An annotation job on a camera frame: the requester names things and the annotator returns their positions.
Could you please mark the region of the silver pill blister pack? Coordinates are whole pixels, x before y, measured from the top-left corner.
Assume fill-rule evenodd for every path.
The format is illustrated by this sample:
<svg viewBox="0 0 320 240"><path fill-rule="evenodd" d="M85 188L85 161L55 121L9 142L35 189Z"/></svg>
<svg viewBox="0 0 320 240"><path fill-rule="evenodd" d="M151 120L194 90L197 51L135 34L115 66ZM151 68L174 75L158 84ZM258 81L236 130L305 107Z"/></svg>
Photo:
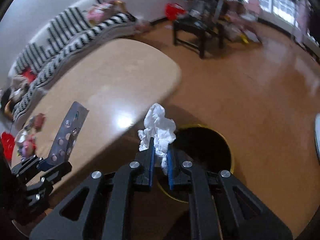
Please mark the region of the silver pill blister pack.
<svg viewBox="0 0 320 240"><path fill-rule="evenodd" d="M82 104L73 102L56 134L48 157L40 161L40 171L48 171L68 161L88 113L89 110Z"/></svg>

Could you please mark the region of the white tissue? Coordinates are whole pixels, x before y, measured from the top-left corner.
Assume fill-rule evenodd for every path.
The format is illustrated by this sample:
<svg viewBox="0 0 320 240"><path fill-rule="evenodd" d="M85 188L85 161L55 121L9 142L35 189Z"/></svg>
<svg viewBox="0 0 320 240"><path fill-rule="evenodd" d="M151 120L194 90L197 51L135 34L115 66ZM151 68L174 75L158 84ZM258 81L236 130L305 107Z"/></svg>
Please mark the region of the white tissue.
<svg viewBox="0 0 320 240"><path fill-rule="evenodd" d="M165 109L159 103L154 103L144 118L144 129L138 130L140 139L139 151L149 148L153 138L153 147L157 164L163 173L168 175L168 148L176 139L176 124L174 120L165 117Z"/></svg>

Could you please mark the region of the black yellow trash bin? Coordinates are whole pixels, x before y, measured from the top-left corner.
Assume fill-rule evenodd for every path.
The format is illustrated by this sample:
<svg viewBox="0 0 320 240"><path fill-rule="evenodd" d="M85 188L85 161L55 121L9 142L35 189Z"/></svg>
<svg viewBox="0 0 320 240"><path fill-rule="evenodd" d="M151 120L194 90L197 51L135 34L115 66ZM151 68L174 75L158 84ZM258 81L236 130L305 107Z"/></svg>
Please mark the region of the black yellow trash bin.
<svg viewBox="0 0 320 240"><path fill-rule="evenodd" d="M179 192L174 182L183 181L184 173L180 171L178 154L200 165L211 173L235 168L234 155L225 137L204 125L187 125L175 131L176 139L169 145L167 153L168 173L156 170L158 187L170 198L187 203L188 194Z"/></svg>

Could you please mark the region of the purple pink toy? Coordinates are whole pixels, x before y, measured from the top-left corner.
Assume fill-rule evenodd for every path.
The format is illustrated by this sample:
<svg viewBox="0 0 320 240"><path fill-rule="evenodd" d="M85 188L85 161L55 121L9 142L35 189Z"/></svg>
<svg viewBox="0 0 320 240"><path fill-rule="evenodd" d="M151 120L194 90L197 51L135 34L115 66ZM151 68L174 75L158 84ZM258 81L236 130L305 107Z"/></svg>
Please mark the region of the purple pink toy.
<svg viewBox="0 0 320 240"><path fill-rule="evenodd" d="M24 161L33 156L36 151L36 136L31 131L22 129L15 137L18 156Z"/></svg>

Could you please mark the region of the red plastic stool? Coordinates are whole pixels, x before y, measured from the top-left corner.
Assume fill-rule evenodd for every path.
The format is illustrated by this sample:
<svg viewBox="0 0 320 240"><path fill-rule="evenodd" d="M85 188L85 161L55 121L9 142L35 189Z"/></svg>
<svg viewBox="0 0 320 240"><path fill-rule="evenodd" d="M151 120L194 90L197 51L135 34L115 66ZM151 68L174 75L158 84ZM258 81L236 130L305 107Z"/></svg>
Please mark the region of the red plastic stool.
<svg viewBox="0 0 320 240"><path fill-rule="evenodd" d="M7 132L1 134L1 143L3 146L4 156L8 161L12 160L12 153L14 150L15 142L14 137Z"/></svg>

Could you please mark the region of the red cigarette box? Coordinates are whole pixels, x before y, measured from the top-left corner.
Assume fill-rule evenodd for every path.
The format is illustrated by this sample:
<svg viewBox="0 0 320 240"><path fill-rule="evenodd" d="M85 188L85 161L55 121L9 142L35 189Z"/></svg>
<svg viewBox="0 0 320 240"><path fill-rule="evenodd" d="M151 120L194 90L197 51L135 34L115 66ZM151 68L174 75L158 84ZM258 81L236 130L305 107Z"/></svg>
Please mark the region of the red cigarette box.
<svg viewBox="0 0 320 240"><path fill-rule="evenodd" d="M45 122L46 116L43 113L35 115L31 119L31 126L35 131L40 131Z"/></svg>

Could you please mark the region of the brown plush toy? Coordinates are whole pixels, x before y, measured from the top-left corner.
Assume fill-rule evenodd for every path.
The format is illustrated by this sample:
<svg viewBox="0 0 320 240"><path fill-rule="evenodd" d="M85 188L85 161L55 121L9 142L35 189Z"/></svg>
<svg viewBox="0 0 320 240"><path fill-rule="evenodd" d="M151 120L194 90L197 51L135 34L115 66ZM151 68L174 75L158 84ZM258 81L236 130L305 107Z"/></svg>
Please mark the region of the brown plush toy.
<svg viewBox="0 0 320 240"><path fill-rule="evenodd" d="M29 80L22 75L15 76L9 88L5 90L1 97L1 105L4 107L11 101L14 105L21 101L22 97L29 90Z"/></svg>

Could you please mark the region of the black white striped sofa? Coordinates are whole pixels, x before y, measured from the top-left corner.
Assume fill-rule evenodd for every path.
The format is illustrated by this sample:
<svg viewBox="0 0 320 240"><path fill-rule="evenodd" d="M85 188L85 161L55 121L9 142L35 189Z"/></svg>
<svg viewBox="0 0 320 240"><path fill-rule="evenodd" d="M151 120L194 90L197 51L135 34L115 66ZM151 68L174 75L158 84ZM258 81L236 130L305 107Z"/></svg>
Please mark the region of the black white striped sofa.
<svg viewBox="0 0 320 240"><path fill-rule="evenodd" d="M88 11L103 0L79 0L60 12L25 46L10 68L13 80L25 70L35 75L28 91L12 110L17 129L23 127L39 101L77 62L104 43L135 32L137 19L116 9L100 23L90 23Z"/></svg>

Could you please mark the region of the pink cushion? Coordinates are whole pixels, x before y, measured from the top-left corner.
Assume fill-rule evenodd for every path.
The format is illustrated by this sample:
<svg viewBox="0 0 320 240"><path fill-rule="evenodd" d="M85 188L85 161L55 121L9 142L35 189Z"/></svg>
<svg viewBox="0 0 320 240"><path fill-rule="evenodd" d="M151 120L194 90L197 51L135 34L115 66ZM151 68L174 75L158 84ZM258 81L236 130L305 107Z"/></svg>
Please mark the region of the pink cushion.
<svg viewBox="0 0 320 240"><path fill-rule="evenodd" d="M93 5L86 13L86 17L91 25L97 25L111 18L115 12L116 5L114 1L103 2Z"/></svg>

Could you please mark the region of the black coffee table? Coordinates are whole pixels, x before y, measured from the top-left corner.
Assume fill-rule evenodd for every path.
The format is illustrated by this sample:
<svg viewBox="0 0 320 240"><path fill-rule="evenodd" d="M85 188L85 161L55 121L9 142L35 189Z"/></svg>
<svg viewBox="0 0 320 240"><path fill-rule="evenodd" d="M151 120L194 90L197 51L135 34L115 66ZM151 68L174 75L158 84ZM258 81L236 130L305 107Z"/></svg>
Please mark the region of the black coffee table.
<svg viewBox="0 0 320 240"><path fill-rule="evenodd" d="M204 58L206 42L210 37L218 38L219 48L223 47L224 27L219 21L225 0L191 0L186 13L178 16L172 23L173 45L183 44L199 51L199 57ZM178 38L178 32L193 34L198 43Z"/></svg>

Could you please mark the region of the red plastic bag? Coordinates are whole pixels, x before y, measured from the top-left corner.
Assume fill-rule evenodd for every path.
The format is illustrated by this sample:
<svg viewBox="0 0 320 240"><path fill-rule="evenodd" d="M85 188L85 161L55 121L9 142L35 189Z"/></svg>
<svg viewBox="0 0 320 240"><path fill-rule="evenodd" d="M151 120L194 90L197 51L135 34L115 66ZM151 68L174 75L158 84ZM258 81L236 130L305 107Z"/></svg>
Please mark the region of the red plastic bag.
<svg viewBox="0 0 320 240"><path fill-rule="evenodd" d="M177 3L167 3L164 12L168 20L174 21L178 16L184 15L186 10Z"/></svg>

